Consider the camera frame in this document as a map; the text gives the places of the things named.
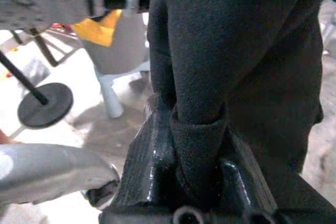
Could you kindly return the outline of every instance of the yellow object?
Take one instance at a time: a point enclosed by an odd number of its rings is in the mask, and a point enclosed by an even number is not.
[[[121,13],[122,10],[113,10],[101,22],[86,18],[80,23],[71,25],[71,27],[81,39],[109,47],[113,43],[115,26]]]

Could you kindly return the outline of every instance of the black fabric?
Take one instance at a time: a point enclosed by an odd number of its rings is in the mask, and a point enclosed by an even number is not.
[[[321,1],[151,0],[153,88],[176,99],[177,176],[191,197],[204,195],[228,123],[258,158],[301,170],[321,119]]]

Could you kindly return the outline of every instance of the concrete floor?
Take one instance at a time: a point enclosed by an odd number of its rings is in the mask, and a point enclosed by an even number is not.
[[[336,13],[336,4],[327,1],[320,14],[325,27]],[[139,73],[119,78],[114,89],[124,105],[124,115],[108,119],[93,65],[80,42],[53,32],[44,33],[56,57],[70,56],[57,68],[43,58],[34,42],[17,45],[7,31],[0,31],[0,49],[22,69],[35,84],[50,82],[66,84],[73,92],[74,104],[68,115],[59,123],[43,129],[23,127],[17,118],[17,107],[25,94],[14,78],[0,81],[0,129],[12,139],[24,143],[53,143],[84,147],[99,153],[122,171],[128,145],[133,140],[143,117],[142,109],[151,94],[149,76]],[[309,151],[303,178],[336,206],[336,33],[332,33],[323,56],[323,85],[321,102],[324,120],[310,135]],[[99,211],[90,207],[80,193],[73,193],[42,203],[11,205],[0,209],[0,223],[59,224],[98,223]]]

